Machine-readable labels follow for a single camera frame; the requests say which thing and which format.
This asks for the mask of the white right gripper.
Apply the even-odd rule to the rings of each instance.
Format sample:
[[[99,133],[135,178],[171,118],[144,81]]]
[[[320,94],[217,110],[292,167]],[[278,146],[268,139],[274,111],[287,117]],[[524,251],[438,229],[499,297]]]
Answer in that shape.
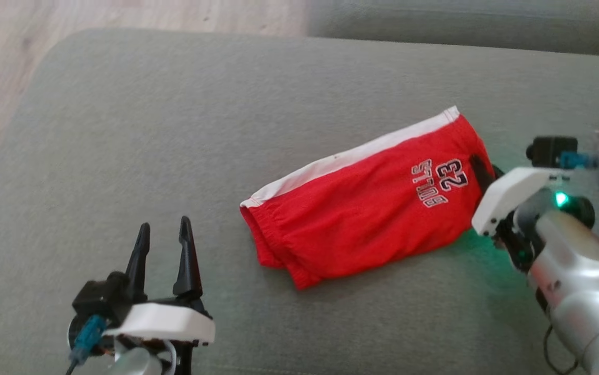
[[[552,189],[568,183],[571,171],[521,167],[505,173],[493,164],[490,172],[477,155],[470,156],[470,164],[484,192],[471,219],[472,228],[506,250],[516,270],[530,271],[542,249],[536,223],[560,207]]]

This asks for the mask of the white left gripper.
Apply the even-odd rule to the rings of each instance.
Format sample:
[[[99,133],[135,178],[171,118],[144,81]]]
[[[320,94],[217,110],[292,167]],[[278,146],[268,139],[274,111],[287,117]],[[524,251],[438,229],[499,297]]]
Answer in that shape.
[[[133,303],[148,300],[144,288],[150,235],[151,226],[143,223],[128,261],[127,293]],[[187,216],[180,220],[179,242],[180,267],[173,294],[199,299],[202,280]],[[193,349],[214,343],[216,325],[200,301],[196,308],[148,302],[134,305],[123,323],[106,330],[104,336],[114,339],[115,348],[115,361],[105,374],[191,374]]]

